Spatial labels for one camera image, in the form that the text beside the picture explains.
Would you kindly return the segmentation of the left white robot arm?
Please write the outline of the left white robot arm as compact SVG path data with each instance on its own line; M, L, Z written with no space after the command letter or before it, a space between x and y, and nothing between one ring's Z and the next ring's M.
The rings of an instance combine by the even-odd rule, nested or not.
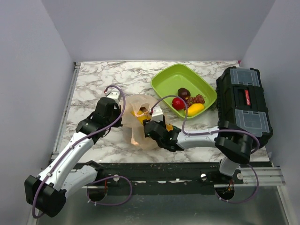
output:
M78 160L112 127L121 127L119 97L102 97L86 119L79 122L75 133L63 151L39 175L28 176L24 182L25 196L32 206L31 214L40 218L46 214L56 216L64 204L70 188L64 187L65 180Z

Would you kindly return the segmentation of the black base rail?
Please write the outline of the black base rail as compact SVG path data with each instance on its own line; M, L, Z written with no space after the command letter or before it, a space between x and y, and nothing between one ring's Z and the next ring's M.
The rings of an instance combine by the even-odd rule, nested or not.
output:
M86 165L97 171L97 180L114 175L118 181L109 179L93 185L89 190L96 194L107 186L109 195L188 195L215 193L215 185L227 187L237 179L219 172L218 163L103 163L89 161Z

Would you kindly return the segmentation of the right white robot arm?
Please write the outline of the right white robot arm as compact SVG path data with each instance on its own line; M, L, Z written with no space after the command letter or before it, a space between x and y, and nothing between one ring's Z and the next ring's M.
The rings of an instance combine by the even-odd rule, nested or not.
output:
M170 131L162 122L154 120L144 122L146 137L157 142L160 148L175 152L190 148L217 148L224 158L216 171L218 182L225 184L233 178L235 170L241 164L248 164L250 155L260 147L260 142L253 134L239 129L237 126L224 123L203 132L185 131L174 127Z

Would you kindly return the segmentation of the red fake grapes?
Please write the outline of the red fake grapes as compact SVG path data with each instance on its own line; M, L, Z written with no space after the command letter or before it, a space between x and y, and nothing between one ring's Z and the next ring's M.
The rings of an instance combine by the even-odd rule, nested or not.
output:
M195 97L190 97L187 101L186 101L188 106L191 106L193 104L205 104L205 99L202 95L198 94Z

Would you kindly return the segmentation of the translucent orange plastic bag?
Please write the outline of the translucent orange plastic bag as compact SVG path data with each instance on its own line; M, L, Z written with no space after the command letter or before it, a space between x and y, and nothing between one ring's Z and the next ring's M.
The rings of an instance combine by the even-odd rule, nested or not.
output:
M133 94L126 97L125 111L122 115L122 125L132 130L131 144L142 150L152 150L158 148L156 141L149 137L145 137L143 124L141 124L132 114L139 110L150 111L151 107L157 102L151 95Z

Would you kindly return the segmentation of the yellow fake mango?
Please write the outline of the yellow fake mango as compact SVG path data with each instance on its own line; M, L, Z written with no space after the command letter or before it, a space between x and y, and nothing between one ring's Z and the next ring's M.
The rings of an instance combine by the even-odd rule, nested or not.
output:
M202 110L205 109L205 106L201 103L195 103L192 104L187 111L184 110L184 114L187 115L188 117L193 117L199 114Z

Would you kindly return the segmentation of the black plastic toolbox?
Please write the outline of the black plastic toolbox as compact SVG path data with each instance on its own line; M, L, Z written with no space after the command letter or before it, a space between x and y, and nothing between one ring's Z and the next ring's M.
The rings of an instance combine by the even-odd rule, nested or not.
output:
M218 125L228 121L252 133L264 147L273 136L260 72L228 67L216 80Z

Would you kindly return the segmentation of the yellow fake fruit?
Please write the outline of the yellow fake fruit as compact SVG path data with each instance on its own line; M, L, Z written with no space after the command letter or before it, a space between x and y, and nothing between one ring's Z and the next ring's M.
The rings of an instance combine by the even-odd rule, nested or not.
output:
M131 114L141 123L143 124L144 120L151 120L151 115L148 111L143 112L139 110L138 112L132 111Z

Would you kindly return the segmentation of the dark red fake fruit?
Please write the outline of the dark red fake fruit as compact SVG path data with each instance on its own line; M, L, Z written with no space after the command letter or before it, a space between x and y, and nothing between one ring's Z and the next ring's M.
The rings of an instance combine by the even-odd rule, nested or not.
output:
M177 91L177 95L184 100L188 100L191 97L190 91L186 88L179 88Z

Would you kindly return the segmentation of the green handled screwdriver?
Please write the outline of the green handled screwdriver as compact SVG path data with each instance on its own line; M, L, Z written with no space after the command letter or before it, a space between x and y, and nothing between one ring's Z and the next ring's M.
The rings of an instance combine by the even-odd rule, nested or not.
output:
M180 132L181 131L181 129L178 128L178 127L176 127L176 126L172 126L172 127L173 127L173 130L176 131L176 132Z

